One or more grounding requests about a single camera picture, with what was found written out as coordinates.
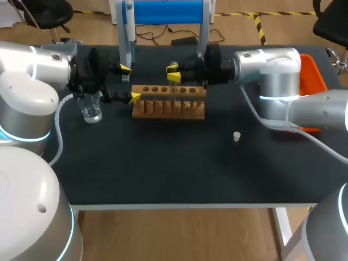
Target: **wooden test tube rack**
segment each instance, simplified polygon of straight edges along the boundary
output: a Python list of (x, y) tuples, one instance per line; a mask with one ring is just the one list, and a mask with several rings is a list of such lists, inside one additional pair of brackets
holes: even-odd
[(201, 86), (177, 86), (175, 97), (179, 100), (175, 104), (169, 99), (169, 86), (133, 85), (132, 92), (141, 94), (133, 106), (134, 118), (204, 119), (206, 90)]

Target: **yellow and black tape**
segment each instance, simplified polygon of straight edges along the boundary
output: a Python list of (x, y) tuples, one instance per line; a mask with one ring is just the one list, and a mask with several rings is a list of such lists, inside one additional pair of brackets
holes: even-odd
[(261, 26), (261, 19), (259, 15), (254, 15), (254, 21), (256, 25), (257, 32), (259, 34), (259, 38), (261, 41), (261, 45), (266, 45), (266, 36), (265, 33), (263, 32), (262, 26)]
[(100, 12), (100, 11), (80, 11), (80, 10), (74, 10), (74, 14), (105, 15), (105, 16), (111, 15), (111, 13), (104, 13), (104, 12)]
[(251, 16), (254, 15), (315, 15), (315, 12), (236, 12), (236, 13), (216, 13), (215, 16)]
[[(74, 10), (75, 14), (86, 14), (86, 15), (105, 15), (109, 16), (111, 13), (105, 13), (101, 11), (80, 11)], [(215, 16), (251, 16), (254, 15), (315, 15), (315, 12), (236, 12), (236, 13), (216, 13)]]

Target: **orange bin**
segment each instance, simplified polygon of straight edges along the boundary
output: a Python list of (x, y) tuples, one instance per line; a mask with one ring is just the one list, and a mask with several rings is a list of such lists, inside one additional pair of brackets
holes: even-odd
[[(300, 95), (312, 95), (318, 92), (327, 91), (326, 84), (320, 74), (318, 67), (312, 56), (300, 54), (301, 72), (300, 72)], [(303, 128), (306, 132), (318, 132), (320, 129)]]

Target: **test tube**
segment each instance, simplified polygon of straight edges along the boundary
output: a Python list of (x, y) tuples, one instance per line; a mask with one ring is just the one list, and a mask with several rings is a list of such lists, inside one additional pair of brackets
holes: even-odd
[[(177, 62), (172, 61), (170, 65), (177, 65)], [(176, 82), (170, 80), (169, 81), (169, 101), (170, 101), (170, 108), (171, 113), (173, 114), (175, 112), (175, 100), (176, 100)]]

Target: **wooden floor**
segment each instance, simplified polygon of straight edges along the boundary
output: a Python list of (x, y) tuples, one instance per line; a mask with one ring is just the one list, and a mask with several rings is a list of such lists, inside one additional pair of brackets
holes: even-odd
[[(110, 12), (107, 0), (70, 0), (76, 10)], [(322, 8), (330, 0), (322, 1)], [(217, 13), (236, 11), (313, 11), (312, 1), (303, 0), (217, 0)], [(310, 44), (343, 49), (312, 33), (315, 16), (262, 16), (261, 23), (268, 44)], [(117, 45), (117, 27), (109, 16), (74, 15), (67, 24), (68, 35), (87, 45)], [(173, 30), (195, 25), (173, 25)], [(216, 17), (211, 28), (220, 30), (223, 45), (259, 45), (252, 18), (246, 16)], [(161, 26), (139, 28), (141, 32), (160, 34)], [(158, 38), (161, 45), (189, 33), (166, 32)], [(41, 32), (23, 24), (0, 29), (0, 40), (29, 45), (51, 39), (49, 31)], [(210, 40), (218, 40), (216, 32)], [(139, 39), (139, 45), (153, 45)], [(348, 86), (343, 75), (341, 82)], [(306, 208), (288, 209), (293, 231), (306, 215)], [(84, 237), (83, 261), (216, 261), (216, 260), (279, 260), (279, 249), (268, 209), (195, 209), (195, 210), (121, 210), (80, 213), (79, 223)]]

